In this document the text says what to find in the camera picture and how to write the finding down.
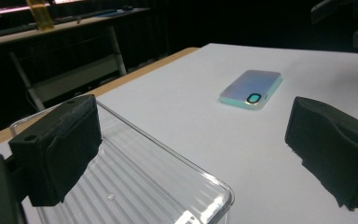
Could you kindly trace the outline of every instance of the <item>transparent plastic box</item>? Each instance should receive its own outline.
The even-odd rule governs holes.
[[[228,223],[232,189],[98,103],[98,155],[42,223]],[[11,125],[20,133],[53,108]]]

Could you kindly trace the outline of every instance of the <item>white table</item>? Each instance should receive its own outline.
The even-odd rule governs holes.
[[[282,73],[264,108],[219,103],[248,69]],[[230,223],[358,223],[284,143],[296,96],[358,118],[358,54],[210,44],[97,99],[229,184]]]

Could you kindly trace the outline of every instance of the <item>iridescent phone case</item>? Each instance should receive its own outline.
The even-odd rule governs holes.
[[[282,75],[278,72],[248,70],[220,93],[219,101],[252,110],[261,109],[281,82]]]

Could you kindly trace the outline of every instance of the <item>black foam block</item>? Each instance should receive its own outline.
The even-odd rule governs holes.
[[[25,167],[33,206],[52,206],[97,155],[102,142],[93,95],[62,103],[9,141],[16,163]]]
[[[285,142],[337,200],[358,208],[358,119],[315,100],[294,100]]]

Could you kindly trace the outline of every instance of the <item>wooden table edge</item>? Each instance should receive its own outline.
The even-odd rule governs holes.
[[[143,68],[140,68],[124,77],[120,77],[118,79],[115,79],[111,82],[108,82],[104,85],[102,85],[101,87],[98,87],[92,91],[87,92],[86,94],[94,94],[95,96],[100,96],[108,91],[111,91],[127,82],[130,82],[134,79],[136,79],[137,77],[141,77],[149,72],[152,72],[168,63],[171,63],[195,50],[197,50],[199,48],[187,48],[187,49],[183,49],[180,50],[168,57],[165,57],[161,60],[158,60],[154,63],[151,63]],[[5,128],[4,130],[0,131],[0,143],[5,142],[6,140],[10,139],[11,136],[11,132],[9,128]]]

